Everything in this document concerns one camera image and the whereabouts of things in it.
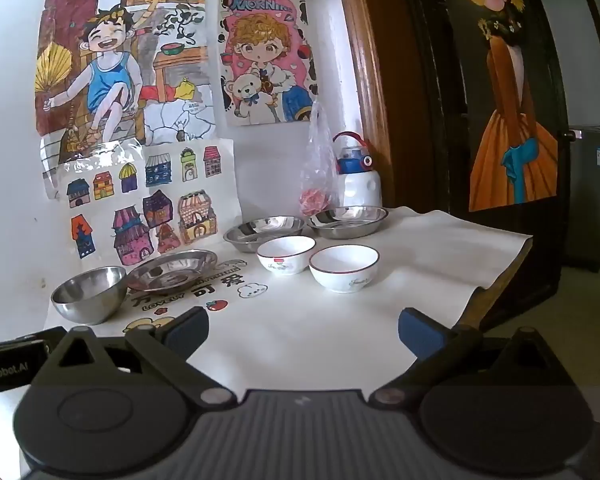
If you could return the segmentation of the clear plastic bag with candy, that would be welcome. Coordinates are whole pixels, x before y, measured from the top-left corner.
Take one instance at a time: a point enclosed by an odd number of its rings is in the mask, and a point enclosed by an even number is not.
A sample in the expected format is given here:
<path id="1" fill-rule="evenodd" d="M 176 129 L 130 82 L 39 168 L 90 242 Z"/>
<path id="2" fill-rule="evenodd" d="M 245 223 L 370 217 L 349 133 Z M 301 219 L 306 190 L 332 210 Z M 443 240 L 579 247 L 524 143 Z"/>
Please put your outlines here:
<path id="1" fill-rule="evenodd" d="M 338 203 L 338 169 L 332 147 L 326 110 L 315 101 L 312 106 L 309 141 L 300 172 L 299 208 L 309 217 Z"/>

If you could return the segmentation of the shallow steel plate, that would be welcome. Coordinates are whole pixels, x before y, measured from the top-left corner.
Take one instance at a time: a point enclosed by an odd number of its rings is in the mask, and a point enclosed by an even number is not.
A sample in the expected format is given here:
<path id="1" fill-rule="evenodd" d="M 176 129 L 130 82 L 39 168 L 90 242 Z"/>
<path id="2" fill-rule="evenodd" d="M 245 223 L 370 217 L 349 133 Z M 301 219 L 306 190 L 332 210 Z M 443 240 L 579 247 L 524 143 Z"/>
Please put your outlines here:
<path id="1" fill-rule="evenodd" d="M 125 278 L 125 284 L 133 292 L 172 292 L 193 284 L 212 271 L 217 263 L 218 256 L 210 250 L 165 254 L 132 270 Z"/>

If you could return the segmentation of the girl with teddy drawing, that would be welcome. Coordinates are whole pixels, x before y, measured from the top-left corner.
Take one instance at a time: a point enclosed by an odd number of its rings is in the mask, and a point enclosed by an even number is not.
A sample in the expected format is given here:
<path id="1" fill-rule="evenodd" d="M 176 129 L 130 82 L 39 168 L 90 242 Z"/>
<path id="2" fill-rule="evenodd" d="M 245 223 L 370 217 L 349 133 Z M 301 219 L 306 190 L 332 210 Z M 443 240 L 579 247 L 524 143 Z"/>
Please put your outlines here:
<path id="1" fill-rule="evenodd" d="M 219 0 L 227 123 L 307 122 L 317 97 L 306 0 Z"/>

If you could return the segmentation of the coloured houses drawing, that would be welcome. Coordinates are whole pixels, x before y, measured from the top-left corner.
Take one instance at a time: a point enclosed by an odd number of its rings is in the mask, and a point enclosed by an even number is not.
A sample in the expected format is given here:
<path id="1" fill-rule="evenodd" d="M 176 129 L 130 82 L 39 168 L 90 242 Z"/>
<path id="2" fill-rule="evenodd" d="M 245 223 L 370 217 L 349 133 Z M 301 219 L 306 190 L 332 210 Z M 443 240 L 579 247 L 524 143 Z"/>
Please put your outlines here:
<path id="1" fill-rule="evenodd" d="M 58 242 L 78 270 L 131 270 L 159 256 L 210 248 L 242 220 L 234 144 L 226 139 L 99 145 L 55 174 Z"/>

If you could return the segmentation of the boy with fan drawing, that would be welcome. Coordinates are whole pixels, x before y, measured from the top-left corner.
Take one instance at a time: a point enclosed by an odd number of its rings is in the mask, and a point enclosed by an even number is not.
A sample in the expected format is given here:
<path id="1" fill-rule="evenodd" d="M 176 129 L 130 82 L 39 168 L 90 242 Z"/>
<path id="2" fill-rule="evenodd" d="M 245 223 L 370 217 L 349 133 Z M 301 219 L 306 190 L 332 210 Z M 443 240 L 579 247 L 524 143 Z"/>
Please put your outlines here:
<path id="1" fill-rule="evenodd" d="M 45 0 L 34 72 L 44 174 L 98 144 L 215 134 L 207 0 Z"/>

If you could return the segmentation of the girl in orange dress painting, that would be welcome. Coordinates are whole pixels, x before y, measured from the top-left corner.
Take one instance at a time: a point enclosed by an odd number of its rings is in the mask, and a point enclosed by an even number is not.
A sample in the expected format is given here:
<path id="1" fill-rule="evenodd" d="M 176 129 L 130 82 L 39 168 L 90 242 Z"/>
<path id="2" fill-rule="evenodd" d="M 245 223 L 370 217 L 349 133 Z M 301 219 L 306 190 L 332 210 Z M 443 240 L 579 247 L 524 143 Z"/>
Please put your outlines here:
<path id="1" fill-rule="evenodd" d="M 562 211 L 557 55 L 540 0 L 444 0 L 467 103 L 468 209 L 526 226 Z"/>

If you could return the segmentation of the white bowl with strawberry print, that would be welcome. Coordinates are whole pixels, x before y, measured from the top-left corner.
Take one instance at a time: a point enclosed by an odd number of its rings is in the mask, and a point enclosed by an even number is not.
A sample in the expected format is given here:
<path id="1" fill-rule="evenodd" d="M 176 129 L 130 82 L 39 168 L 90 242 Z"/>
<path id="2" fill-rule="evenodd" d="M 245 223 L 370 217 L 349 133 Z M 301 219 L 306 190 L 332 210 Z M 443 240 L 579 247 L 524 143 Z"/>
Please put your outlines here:
<path id="1" fill-rule="evenodd" d="M 316 248 L 316 240 L 309 236 L 283 236 L 265 242 L 257 249 L 257 256 L 268 272 L 281 276 L 302 273 Z"/>

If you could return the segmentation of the white bowl with red rim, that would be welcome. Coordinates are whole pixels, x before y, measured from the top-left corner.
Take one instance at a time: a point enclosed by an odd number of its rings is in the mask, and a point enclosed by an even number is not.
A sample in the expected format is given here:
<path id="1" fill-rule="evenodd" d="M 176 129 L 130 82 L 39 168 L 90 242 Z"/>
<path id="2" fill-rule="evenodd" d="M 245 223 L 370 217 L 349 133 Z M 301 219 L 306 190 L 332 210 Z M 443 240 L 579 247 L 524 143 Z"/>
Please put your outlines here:
<path id="1" fill-rule="evenodd" d="M 309 260 L 309 268 L 324 289 L 352 294 L 376 278 L 379 261 L 380 253 L 375 248 L 344 244 L 316 252 Z"/>

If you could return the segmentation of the brown wooden door frame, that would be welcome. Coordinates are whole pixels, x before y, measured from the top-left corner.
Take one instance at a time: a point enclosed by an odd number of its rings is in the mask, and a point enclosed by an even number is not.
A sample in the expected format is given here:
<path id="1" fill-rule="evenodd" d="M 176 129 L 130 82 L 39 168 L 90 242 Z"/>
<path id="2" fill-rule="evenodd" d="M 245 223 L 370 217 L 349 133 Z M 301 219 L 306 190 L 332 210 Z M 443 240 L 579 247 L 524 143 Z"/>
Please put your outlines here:
<path id="1" fill-rule="evenodd" d="M 449 209 L 434 60 L 419 0 L 341 0 L 362 133 L 388 207 Z"/>

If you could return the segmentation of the grey appliance with label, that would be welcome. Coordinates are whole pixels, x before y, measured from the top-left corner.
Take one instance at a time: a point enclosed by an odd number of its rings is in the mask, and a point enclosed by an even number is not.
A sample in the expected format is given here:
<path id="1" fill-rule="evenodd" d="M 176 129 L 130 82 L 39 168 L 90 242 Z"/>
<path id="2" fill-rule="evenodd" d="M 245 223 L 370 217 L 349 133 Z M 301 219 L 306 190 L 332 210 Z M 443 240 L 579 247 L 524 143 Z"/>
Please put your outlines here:
<path id="1" fill-rule="evenodd" d="M 570 130 L 570 208 L 566 265 L 600 270 L 600 128 Z"/>

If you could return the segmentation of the white blue water bottle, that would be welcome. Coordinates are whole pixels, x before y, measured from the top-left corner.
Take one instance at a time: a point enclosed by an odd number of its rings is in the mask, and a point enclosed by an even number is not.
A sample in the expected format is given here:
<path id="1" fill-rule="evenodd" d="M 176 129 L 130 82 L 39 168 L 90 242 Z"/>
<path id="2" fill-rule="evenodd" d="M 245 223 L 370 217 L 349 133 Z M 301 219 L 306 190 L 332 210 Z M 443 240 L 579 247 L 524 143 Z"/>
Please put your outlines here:
<path id="1" fill-rule="evenodd" d="M 380 175 L 373 167 L 373 157 L 365 140 L 358 133 L 343 131 L 334 142 L 347 139 L 336 157 L 338 169 L 338 205 L 382 206 Z"/>

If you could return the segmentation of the deep steel bowl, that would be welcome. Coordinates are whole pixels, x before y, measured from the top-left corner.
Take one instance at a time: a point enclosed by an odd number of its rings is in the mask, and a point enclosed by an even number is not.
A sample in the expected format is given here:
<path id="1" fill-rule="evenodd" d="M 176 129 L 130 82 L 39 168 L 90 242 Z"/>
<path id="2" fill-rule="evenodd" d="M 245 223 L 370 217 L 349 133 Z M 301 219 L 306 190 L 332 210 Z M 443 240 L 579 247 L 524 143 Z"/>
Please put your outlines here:
<path id="1" fill-rule="evenodd" d="M 127 291 L 122 266 L 102 266 L 60 284 L 50 295 L 50 302 L 68 321 L 98 325 L 119 310 Z"/>

